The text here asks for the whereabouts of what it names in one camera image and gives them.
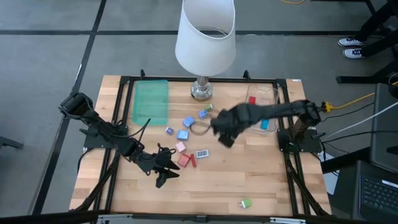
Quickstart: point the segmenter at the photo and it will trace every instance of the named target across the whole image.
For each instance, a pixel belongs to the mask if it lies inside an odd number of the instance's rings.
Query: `gray floor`
[[[377,8],[380,2],[373,1]],[[99,0],[0,2],[0,29],[91,30]],[[108,1],[100,30],[176,30],[181,1]],[[237,30],[356,30],[370,16],[362,2],[235,0]],[[385,50],[371,58],[343,58],[336,41],[319,36],[237,36],[237,57],[221,77],[299,78],[306,96],[318,104],[340,105],[374,91],[373,85],[338,85],[338,75],[371,75],[391,60]],[[97,36],[81,91],[96,99],[103,75],[189,76],[174,56],[176,36]],[[25,142],[24,150],[0,151],[0,217],[25,215],[47,159],[61,115],[57,106],[69,94],[88,36],[0,35],[0,136]],[[364,100],[344,113],[371,102]],[[372,108],[321,123],[332,133],[372,114]],[[62,148],[44,212],[65,212],[76,179],[82,128],[72,121]],[[345,134],[370,129],[366,123]],[[369,136],[338,141],[346,151],[361,149]],[[333,156],[340,152],[327,148]]]

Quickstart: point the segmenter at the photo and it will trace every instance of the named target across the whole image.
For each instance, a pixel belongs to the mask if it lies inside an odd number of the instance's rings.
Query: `laptop keyboard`
[[[398,215],[398,189],[381,180],[362,178],[362,204]]]

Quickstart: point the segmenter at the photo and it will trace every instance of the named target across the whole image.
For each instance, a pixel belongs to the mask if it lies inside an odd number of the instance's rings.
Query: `lamp base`
[[[197,81],[192,83],[191,96],[193,99],[195,99],[197,101],[206,101],[206,100],[211,99],[211,97],[213,96],[213,87],[210,82],[203,83],[202,80],[200,80],[200,78],[198,78]]]

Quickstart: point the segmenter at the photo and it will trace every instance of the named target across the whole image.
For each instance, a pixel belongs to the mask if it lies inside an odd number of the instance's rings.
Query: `white lamp shade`
[[[227,35],[210,37],[209,28]],[[213,76],[227,70],[236,55],[233,0],[183,0],[175,56],[190,73]]]

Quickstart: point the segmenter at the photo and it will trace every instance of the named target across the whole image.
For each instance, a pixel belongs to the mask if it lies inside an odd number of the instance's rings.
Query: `table lamp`
[[[206,35],[205,31],[219,35]],[[208,77],[225,72],[233,63],[235,7],[233,0],[183,0],[175,56],[188,72],[198,75],[191,95],[198,101],[211,98]]]

